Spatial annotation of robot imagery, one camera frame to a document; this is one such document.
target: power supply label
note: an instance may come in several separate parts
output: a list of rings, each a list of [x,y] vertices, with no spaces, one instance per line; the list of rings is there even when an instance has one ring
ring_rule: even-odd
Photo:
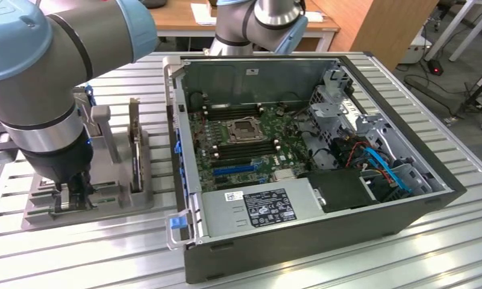
[[[262,227],[297,220],[290,199],[283,188],[246,194],[245,204],[254,227]]]

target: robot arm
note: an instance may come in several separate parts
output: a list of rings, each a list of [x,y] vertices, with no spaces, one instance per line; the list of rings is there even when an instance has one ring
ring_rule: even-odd
[[[156,45],[138,0],[103,0],[48,16],[0,1],[0,122],[35,171],[60,190],[92,190],[94,156],[72,88],[135,62]]]
[[[303,1],[218,0],[217,37],[211,55],[247,55],[253,44],[290,54],[307,27]]]

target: white sticker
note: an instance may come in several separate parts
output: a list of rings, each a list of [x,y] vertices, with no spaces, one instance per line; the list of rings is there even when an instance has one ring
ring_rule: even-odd
[[[243,199],[243,191],[233,191],[230,193],[225,193],[225,200],[230,202],[231,200],[242,200]]]
[[[259,69],[247,69],[247,75],[258,75]]]

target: slotted aluminum surface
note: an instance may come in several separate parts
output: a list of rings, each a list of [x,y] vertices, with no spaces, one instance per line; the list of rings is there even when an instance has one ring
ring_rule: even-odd
[[[482,163],[380,62],[361,53],[346,55],[468,193],[398,235],[213,282],[186,284],[183,252],[167,249],[163,219],[177,207],[164,55],[152,54],[91,81],[96,102],[111,105],[115,131],[126,130],[128,99],[140,99],[140,120],[151,134],[155,207],[132,216],[22,232],[32,169],[22,157],[0,166],[0,288],[482,288]],[[362,106],[374,110],[356,90]]]

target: green circuit board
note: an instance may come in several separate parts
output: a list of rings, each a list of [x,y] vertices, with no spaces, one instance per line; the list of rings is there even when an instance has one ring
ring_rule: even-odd
[[[310,161],[307,147],[302,136],[294,131],[294,112],[278,115],[278,107],[265,107],[266,112],[257,117],[263,134],[263,140],[279,140],[281,150],[277,154],[250,157],[251,164],[258,166],[257,171],[222,175],[218,183],[213,174],[214,157],[213,146],[231,144],[227,124],[233,120],[210,121],[203,113],[190,114],[191,131],[197,149],[197,165],[199,168],[202,191],[215,191],[235,185],[255,185],[273,182],[273,173],[277,170],[291,169],[295,175],[307,172],[314,163]]]

